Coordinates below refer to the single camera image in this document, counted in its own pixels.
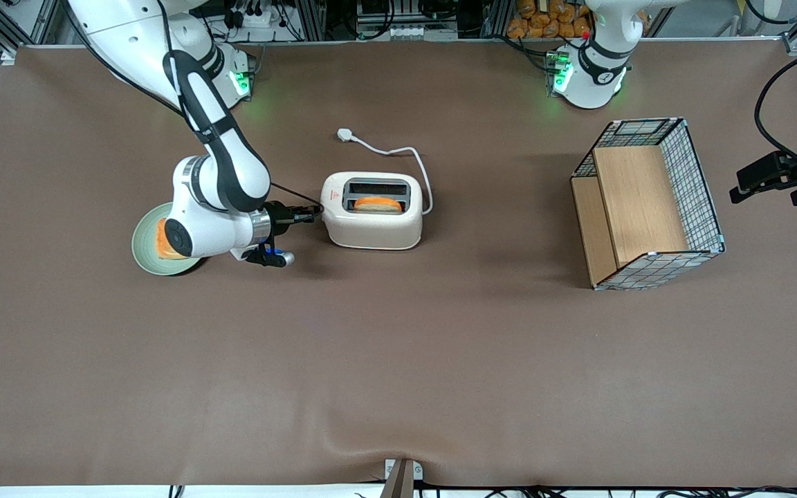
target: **black cable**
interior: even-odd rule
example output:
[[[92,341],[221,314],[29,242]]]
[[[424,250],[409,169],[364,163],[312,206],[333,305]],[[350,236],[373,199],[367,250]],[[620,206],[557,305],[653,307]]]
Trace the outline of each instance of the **black cable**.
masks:
[[[756,18],[761,19],[768,24],[777,24],[777,25],[791,24],[789,20],[771,19],[762,14],[761,12],[758,12],[758,10],[755,9],[755,6],[753,6],[752,0],[746,0],[746,6],[749,7],[749,10],[752,10],[752,13],[755,14]]]
[[[793,152],[787,146],[780,144],[780,142],[777,139],[773,138],[773,136],[770,133],[768,133],[768,130],[766,130],[764,124],[762,124],[762,104],[764,104],[764,98],[766,97],[766,95],[768,95],[768,90],[771,89],[771,86],[774,84],[775,81],[777,81],[777,79],[780,76],[784,75],[785,72],[787,72],[789,69],[795,66],[797,66],[797,59],[781,67],[781,69],[777,73],[774,73],[774,75],[771,76],[771,79],[769,79],[768,82],[765,83],[764,88],[762,89],[762,93],[759,94],[758,100],[755,102],[755,127],[757,127],[758,132],[761,133],[763,138],[765,138],[765,140],[770,142],[771,145],[777,147],[779,151],[784,152],[789,157],[797,161],[797,154],[795,154],[795,152]],[[735,495],[731,496],[731,498],[743,498],[744,496],[746,495]]]
[[[344,6],[344,10],[349,3],[350,2],[345,1],[342,4],[342,6]],[[349,17],[346,15],[346,12],[342,14],[342,19],[344,19],[344,27],[346,28],[346,31],[348,31],[353,38],[357,40],[372,40],[373,38],[384,35],[392,27],[392,23],[396,19],[395,0],[389,0],[389,6],[386,7],[386,11],[383,13],[383,25],[380,26],[380,29],[377,30],[376,34],[370,35],[370,37],[368,37],[368,35],[359,33],[350,26]]]
[[[167,56],[168,60],[171,61],[170,69],[173,71],[174,45],[171,43],[171,23],[168,22],[168,12],[165,10],[165,6],[162,4],[161,0],[156,0],[156,3],[158,3],[158,9],[162,12],[162,29],[165,31],[165,47],[167,47],[165,56]],[[184,109],[187,108],[187,105],[183,98],[183,92],[179,89],[180,83],[177,82],[177,75],[172,73],[168,80],[171,81],[171,86],[174,87],[174,93],[177,94],[177,104],[180,104],[180,116],[183,117],[184,122],[186,122],[186,126],[190,127],[192,131],[196,131],[195,127],[193,127],[192,123],[190,122],[190,117],[187,116],[186,111],[184,111]]]
[[[278,183],[276,183],[276,182],[270,182],[269,184],[271,184],[272,186],[274,186],[276,189],[279,189],[279,190],[284,190],[285,192],[288,192],[288,193],[290,193],[290,194],[291,194],[291,195],[293,195],[293,196],[298,196],[298,198],[304,199],[305,201],[312,202],[314,205],[318,205],[318,207],[319,207],[319,212],[316,212],[316,214],[314,214],[314,215],[313,215],[313,218],[314,218],[314,217],[316,217],[316,216],[318,216],[319,214],[322,214],[322,211],[324,211],[324,210],[325,210],[325,207],[322,205],[322,203],[321,203],[321,202],[319,202],[319,201],[316,201],[316,200],[315,200],[315,199],[313,199],[313,198],[310,198],[310,196],[305,196],[305,195],[303,195],[303,194],[301,194],[301,193],[299,193],[299,192],[294,192],[294,190],[291,190],[291,189],[289,189],[289,188],[287,188],[287,187],[282,187],[281,185],[279,185],[279,184],[278,184]]]
[[[525,59],[528,59],[528,62],[530,62],[532,66],[537,67],[537,69],[540,69],[544,73],[549,73],[549,69],[547,69],[546,66],[540,65],[540,63],[538,63],[537,60],[534,60],[534,57],[531,56],[531,53],[528,52],[528,48],[525,48],[524,44],[522,44],[521,38],[518,39],[518,44],[519,47],[522,47],[522,52],[524,53]]]
[[[288,28],[288,33],[290,33],[291,36],[294,37],[294,39],[297,40],[298,42],[303,42],[303,37],[301,37],[300,32],[298,32],[297,29],[294,28],[294,23],[291,22],[291,18],[288,17],[288,9],[285,8],[285,5],[284,3],[282,3],[282,0],[274,2],[274,4],[275,4],[275,9],[278,10],[279,12],[279,16],[282,16],[282,19],[284,19],[285,21],[285,28]]]
[[[70,25],[73,26],[73,30],[75,30],[76,35],[79,35],[79,39],[82,40],[82,44],[85,45],[85,48],[88,48],[88,51],[94,56],[95,59],[98,60],[98,62],[100,62],[107,69],[109,69],[110,72],[112,72],[114,75],[118,76],[123,82],[126,82],[135,89],[138,89],[139,91],[143,92],[143,95],[146,95],[147,97],[154,99],[159,104],[165,105],[165,107],[167,107],[168,109],[171,109],[175,113],[183,116],[183,112],[174,108],[174,105],[171,105],[170,102],[152,93],[151,91],[148,91],[148,89],[143,88],[142,86],[134,82],[133,79],[130,79],[126,75],[123,75],[121,71],[113,67],[113,65],[111,65],[110,63],[108,63],[107,60],[105,60],[101,56],[101,54],[98,54],[98,52],[91,47],[91,40],[89,40],[88,37],[85,35],[85,31],[79,28],[79,21],[78,19],[75,18],[75,13],[73,12],[73,9],[69,7],[69,3],[66,4],[66,18],[69,20]]]
[[[582,45],[580,45],[580,46],[578,47],[578,46],[576,46],[575,44],[572,44],[572,43],[570,42],[570,40],[569,40],[569,39],[567,39],[567,38],[563,37],[562,35],[559,35],[559,38],[562,38],[562,40],[564,40],[564,42],[565,42],[566,44],[569,44],[570,46],[572,46],[572,47],[576,48],[576,50],[582,50],[583,48],[586,48],[586,42],[585,42],[585,41],[583,42],[583,44],[582,44]]]
[[[503,42],[505,42],[505,44],[509,45],[510,47],[515,48],[518,51],[521,51],[521,53],[528,53],[540,57],[547,56],[547,53],[545,53],[544,51],[534,50],[533,48],[525,48],[522,45],[521,41],[519,41],[518,44],[516,44],[514,41],[512,41],[511,38],[504,37],[503,35],[487,35],[487,37],[485,38],[496,38],[497,40],[502,40]]]

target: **power cord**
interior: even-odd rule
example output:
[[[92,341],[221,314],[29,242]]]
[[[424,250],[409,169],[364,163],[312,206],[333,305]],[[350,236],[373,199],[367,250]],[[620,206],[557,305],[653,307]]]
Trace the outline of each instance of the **power cord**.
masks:
[[[797,22],[797,15],[794,18],[787,19],[787,20],[771,19],[768,16],[762,14],[761,12],[758,12],[758,9],[756,9],[755,6],[753,6],[752,0],[746,0],[746,6],[749,7],[749,10],[752,10],[752,13],[753,13],[753,15],[756,16],[756,18],[761,19],[762,21],[764,21],[764,22],[766,22],[768,24],[773,24],[773,25],[777,25],[777,26],[784,26],[784,25],[787,25],[787,24],[794,24],[794,23]]]
[[[764,88],[762,89],[762,93],[758,95],[758,100],[755,102],[755,127],[757,127],[758,132],[762,134],[763,138],[771,143],[774,147],[777,147],[779,151],[785,152],[789,157],[793,158],[797,161],[797,154],[789,149],[787,146],[780,144],[780,142],[773,138],[773,136],[768,133],[768,130],[765,129],[764,124],[762,123],[762,104],[764,104],[764,98],[768,95],[769,89],[773,86],[774,82],[779,79],[780,76],[784,75],[785,72],[792,69],[793,67],[797,66],[797,59],[791,61],[787,65],[781,67],[777,73],[774,73],[771,76],[771,79],[765,83]],[[743,498],[746,495],[737,495],[731,496],[731,498]]]
[[[350,4],[350,2],[346,1],[344,2],[344,4],[342,5],[344,6],[344,9],[346,9],[346,6],[348,6],[348,4]],[[386,11],[383,13],[383,25],[380,26],[380,29],[377,30],[376,34],[365,35],[363,33],[359,33],[358,31],[353,29],[352,26],[350,26],[349,17],[350,16],[346,15],[346,12],[342,14],[342,19],[344,19],[344,27],[346,28],[346,31],[348,31],[349,34],[356,40],[373,40],[373,38],[382,37],[382,35],[385,35],[386,32],[390,30],[390,28],[392,27],[392,22],[396,18],[395,0],[389,0],[389,6],[386,8]]]
[[[420,165],[420,171],[423,173],[423,182],[426,183],[426,194],[430,199],[430,205],[425,211],[423,211],[423,214],[429,214],[432,212],[432,187],[430,186],[430,177],[429,174],[426,174],[426,167],[423,166],[423,160],[421,160],[420,154],[417,153],[415,148],[402,147],[400,149],[393,149],[391,151],[381,151],[380,149],[376,149],[368,145],[363,139],[358,138],[358,136],[352,135],[352,130],[348,129],[347,127],[341,127],[341,129],[338,130],[338,138],[341,142],[356,142],[356,144],[362,144],[367,148],[368,151],[376,152],[377,154],[384,156],[395,155],[399,152],[411,152],[411,154],[414,154],[414,158],[417,159],[417,164]]]
[[[291,22],[291,17],[288,16],[288,9],[285,8],[282,0],[273,2],[273,4],[275,4],[275,9],[278,10],[279,16],[282,16],[282,19],[285,22],[284,27],[288,28],[288,33],[291,33],[291,36],[294,37],[294,39],[298,42],[303,42],[303,37],[300,36],[300,32],[297,31],[297,28],[294,28],[294,23]]]
[[[121,71],[116,69],[113,65],[108,63],[107,60],[104,59],[101,56],[101,54],[98,53],[97,50],[94,50],[94,48],[91,47],[91,40],[89,40],[88,37],[85,35],[85,31],[83,29],[79,28],[79,21],[78,21],[78,19],[76,19],[75,13],[73,12],[73,9],[69,6],[69,2],[66,3],[66,18],[69,20],[70,25],[73,26],[73,30],[76,32],[76,35],[79,35],[79,39],[82,40],[82,44],[85,45],[85,48],[88,48],[88,51],[94,56],[95,59],[98,60],[98,62],[100,62],[102,65],[104,65],[104,67],[109,69],[110,72],[112,72],[114,75],[118,76],[119,79],[121,79],[121,81],[126,82],[127,84],[131,85],[135,89],[138,89],[139,91],[141,91],[143,95],[146,95],[147,97],[152,98],[153,100],[155,100],[159,104],[165,105],[165,107],[167,107],[168,109],[170,109],[174,113],[177,113],[177,114],[180,114],[180,116],[183,116],[183,112],[181,110],[175,108],[174,105],[171,105],[171,103],[168,102],[167,100],[165,100],[164,98],[159,97],[158,95],[152,93],[151,91],[148,91],[148,89],[145,89],[142,86],[140,86],[139,84],[137,84],[137,82],[135,82],[133,79],[127,77],[126,75],[124,75],[124,73],[122,73]]]

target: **wooden board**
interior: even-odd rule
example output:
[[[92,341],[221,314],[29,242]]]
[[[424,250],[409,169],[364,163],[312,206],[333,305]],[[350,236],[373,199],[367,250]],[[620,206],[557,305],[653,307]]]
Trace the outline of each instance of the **wooden board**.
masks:
[[[595,176],[579,176],[570,179],[574,192],[576,218],[583,236],[583,250],[586,253],[586,268],[592,286],[610,277],[617,271],[614,261],[614,245],[611,243],[607,227],[605,205],[601,201],[601,188]]]
[[[689,249],[660,147],[592,152],[617,267],[645,252]]]

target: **green plate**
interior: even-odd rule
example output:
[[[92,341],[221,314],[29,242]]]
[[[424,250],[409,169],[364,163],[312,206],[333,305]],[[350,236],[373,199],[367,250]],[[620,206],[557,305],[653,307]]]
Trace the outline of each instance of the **green plate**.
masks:
[[[168,217],[168,212],[171,212],[171,204],[168,202],[147,212],[140,223],[137,223],[137,228],[134,229],[134,235],[131,237],[131,252],[134,255],[134,261],[137,261],[140,268],[153,275],[177,275],[190,270],[202,261],[201,258],[162,259],[158,257],[156,226],[158,220]]]

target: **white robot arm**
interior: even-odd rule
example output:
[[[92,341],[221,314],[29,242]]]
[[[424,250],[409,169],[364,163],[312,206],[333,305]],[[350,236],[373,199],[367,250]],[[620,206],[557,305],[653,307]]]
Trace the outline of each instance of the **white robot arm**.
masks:
[[[569,65],[553,90],[584,109],[607,104],[620,91],[626,61],[644,32],[639,11],[683,2],[686,0],[586,0],[595,20],[592,35],[582,45],[559,48],[569,54]]]
[[[291,264],[293,255],[277,251],[274,237],[290,224],[312,221],[316,210],[266,202],[269,171],[212,81],[221,73],[221,50],[199,20],[168,15],[202,2],[111,0],[105,8],[100,0],[69,3],[89,48],[121,77],[180,110],[208,151],[175,167],[174,204],[165,222],[174,251],[194,258],[231,252],[264,266]]]

